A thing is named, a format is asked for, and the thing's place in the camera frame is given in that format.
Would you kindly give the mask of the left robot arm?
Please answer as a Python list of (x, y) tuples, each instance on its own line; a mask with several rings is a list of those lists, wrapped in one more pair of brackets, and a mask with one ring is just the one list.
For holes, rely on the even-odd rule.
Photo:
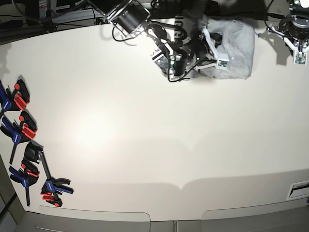
[(292, 51), (304, 53), (309, 49), (309, 2), (307, 0), (289, 0), (289, 14), (277, 16), (280, 22), (277, 26), (270, 26), (267, 18), (273, 15), (269, 9), (274, 3), (270, 1), (264, 14), (264, 24), (268, 32), (282, 38)]

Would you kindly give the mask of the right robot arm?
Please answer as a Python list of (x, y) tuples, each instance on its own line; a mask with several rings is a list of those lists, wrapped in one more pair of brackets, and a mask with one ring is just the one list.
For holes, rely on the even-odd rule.
[(89, 0), (87, 3), (111, 23), (113, 29), (125, 36), (124, 42), (149, 39), (153, 43), (151, 58), (171, 83), (189, 80), (191, 71), (227, 68), (228, 55), (217, 50), (222, 36), (211, 34), (207, 22), (200, 23), (199, 29), (189, 37), (182, 26), (152, 20), (151, 12), (137, 0), (106, 1), (102, 4)]

